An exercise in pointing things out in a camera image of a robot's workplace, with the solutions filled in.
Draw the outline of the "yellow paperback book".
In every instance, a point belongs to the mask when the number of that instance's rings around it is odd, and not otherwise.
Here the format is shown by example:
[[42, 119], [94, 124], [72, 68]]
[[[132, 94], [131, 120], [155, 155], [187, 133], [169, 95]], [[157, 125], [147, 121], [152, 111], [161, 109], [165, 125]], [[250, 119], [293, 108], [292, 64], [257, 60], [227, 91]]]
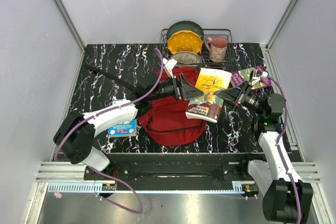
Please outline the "yellow paperback book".
[[224, 101], [214, 93], [228, 89], [231, 78], [231, 72], [201, 68], [195, 87], [204, 94], [190, 99], [185, 112], [186, 117], [217, 123]]

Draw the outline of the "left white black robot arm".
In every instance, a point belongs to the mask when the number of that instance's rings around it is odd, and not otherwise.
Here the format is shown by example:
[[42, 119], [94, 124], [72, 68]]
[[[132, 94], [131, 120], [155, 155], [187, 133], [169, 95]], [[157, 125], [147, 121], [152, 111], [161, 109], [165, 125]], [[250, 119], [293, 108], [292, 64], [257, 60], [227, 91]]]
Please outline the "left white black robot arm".
[[94, 147], [93, 140], [97, 135], [116, 124], [145, 115], [154, 100], [173, 97], [188, 101], [203, 94], [180, 73], [163, 82], [157, 80], [147, 89], [133, 88], [129, 99], [123, 99], [120, 104], [88, 113], [73, 111], [66, 116], [54, 136], [57, 146], [54, 160], [57, 161], [62, 152], [72, 164], [89, 166], [99, 178], [107, 180], [113, 175], [113, 167], [107, 156]]

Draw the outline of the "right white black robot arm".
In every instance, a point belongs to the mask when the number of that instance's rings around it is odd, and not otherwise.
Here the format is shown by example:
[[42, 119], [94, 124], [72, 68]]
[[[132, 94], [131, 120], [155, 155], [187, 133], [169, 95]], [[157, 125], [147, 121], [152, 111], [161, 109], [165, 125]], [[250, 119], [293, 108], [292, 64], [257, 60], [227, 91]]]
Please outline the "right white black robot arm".
[[263, 195], [263, 213], [268, 221], [282, 223], [306, 223], [312, 203], [313, 189], [294, 169], [283, 143], [286, 122], [280, 118], [287, 114], [286, 99], [272, 93], [265, 99], [257, 99], [251, 84], [216, 91], [224, 104], [236, 109], [243, 106], [254, 113], [251, 129], [262, 148], [265, 161], [250, 160], [238, 167], [244, 180], [254, 179]]

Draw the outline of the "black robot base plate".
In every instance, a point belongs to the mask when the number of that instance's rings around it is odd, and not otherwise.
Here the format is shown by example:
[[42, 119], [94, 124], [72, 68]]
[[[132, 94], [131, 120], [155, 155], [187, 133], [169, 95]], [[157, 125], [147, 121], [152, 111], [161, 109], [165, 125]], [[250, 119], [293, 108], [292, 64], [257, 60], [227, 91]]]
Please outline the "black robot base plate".
[[108, 154], [102, 173], [123, 181], [154, 177], [247, 178], [249, 161], [265, 161], [262, 153], [143, 153]]

